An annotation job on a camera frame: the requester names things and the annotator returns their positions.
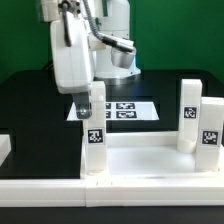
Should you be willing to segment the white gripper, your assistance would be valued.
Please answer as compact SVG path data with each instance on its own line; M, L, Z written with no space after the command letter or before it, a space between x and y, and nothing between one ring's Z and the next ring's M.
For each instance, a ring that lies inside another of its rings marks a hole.
M86 91L93 80L93 58L89 51L84 21L72 14L67 15L67 21L70 47L65 43L63 19L53 21L50 26L56 85L62 94L75 93L72 98L77 118L88 119L92 110L89 93Z

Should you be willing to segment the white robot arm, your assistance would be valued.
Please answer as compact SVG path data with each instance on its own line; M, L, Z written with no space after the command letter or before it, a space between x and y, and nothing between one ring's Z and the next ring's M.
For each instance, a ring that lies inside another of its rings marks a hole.
M121 84L140 74L129 38L128 0L39 0L50 24L58 91L70 94L77 117L88 119L97 80Z

